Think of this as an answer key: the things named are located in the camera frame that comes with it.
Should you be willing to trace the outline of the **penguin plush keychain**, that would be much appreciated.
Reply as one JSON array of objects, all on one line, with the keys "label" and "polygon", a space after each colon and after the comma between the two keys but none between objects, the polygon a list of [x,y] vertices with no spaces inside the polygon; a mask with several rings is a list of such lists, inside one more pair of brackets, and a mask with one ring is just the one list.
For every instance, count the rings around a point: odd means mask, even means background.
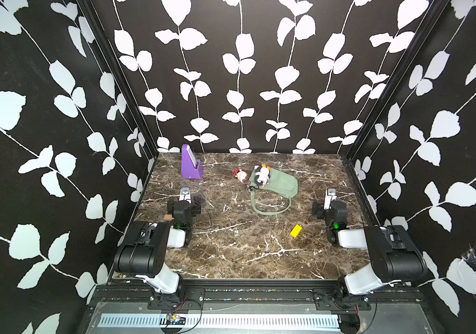
[{"label": "penguin plush keychain", "polygon": [[270,178],[271,168],[266,164],[261,164],[254,169],[254,181],[258,186],[266,186]]}]

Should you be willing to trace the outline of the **red white charm keychain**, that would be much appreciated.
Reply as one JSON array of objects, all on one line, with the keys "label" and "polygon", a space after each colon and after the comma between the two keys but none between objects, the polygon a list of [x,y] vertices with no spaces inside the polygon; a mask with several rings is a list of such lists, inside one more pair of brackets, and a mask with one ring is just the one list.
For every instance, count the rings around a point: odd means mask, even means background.
[{"label": "red white charm keychain", "polygon": [[249,174],[241,168],[236,168],[233,172],[233,176],[241,183],[249,183]]}]

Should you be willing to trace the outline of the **green corduroy bag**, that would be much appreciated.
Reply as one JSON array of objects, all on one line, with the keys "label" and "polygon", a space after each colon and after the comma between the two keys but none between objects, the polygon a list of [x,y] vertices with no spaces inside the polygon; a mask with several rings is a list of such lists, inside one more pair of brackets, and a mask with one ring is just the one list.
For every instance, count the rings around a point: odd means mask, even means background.
[{"label": "green corduroy bag", "polygon": [[[250,192],[250,204],[254,212],[263,216],[275,216],[285,213],[292,206],[292,199],[299,192],[299,184],[297,179],[289,174],[279,171],[275,168],[271,168],[270,178],[266,186],[258,186],[254,181],[254,170],[249,177],[248,190]],[[256,191],[270,191],[276,193],[288,200],[288,205],[280,211],[276,212],[263,212],[256,207],[255,194]]]}]

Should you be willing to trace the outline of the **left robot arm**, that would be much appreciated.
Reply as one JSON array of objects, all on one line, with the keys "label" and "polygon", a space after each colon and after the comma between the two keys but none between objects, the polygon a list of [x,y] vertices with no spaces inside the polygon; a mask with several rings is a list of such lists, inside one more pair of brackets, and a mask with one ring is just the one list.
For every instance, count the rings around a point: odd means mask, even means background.
[{"label": "left robot arm", "polygon": [[114,271],[150,285],[157,293],[175,294],[181,277],[165,263],[168,249],[189,245],[202,205],[196,198],[169,202],[164,220],[134,221],[114,257]]}]

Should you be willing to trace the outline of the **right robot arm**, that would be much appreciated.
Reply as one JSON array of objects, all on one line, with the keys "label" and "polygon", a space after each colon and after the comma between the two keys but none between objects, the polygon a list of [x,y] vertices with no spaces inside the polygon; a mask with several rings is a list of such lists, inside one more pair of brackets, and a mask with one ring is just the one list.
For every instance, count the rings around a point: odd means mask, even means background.
[{"label": "right robot arm", "polygon": [[411,283],[426,275],[422,253],[404,227],[368,225],[349,229],[346,203],[340,200],[314,202],[312,215],[324,220],[331,245],[368,252],[369,264],[341,279],[343,294],[366,295],[386,285]]}]

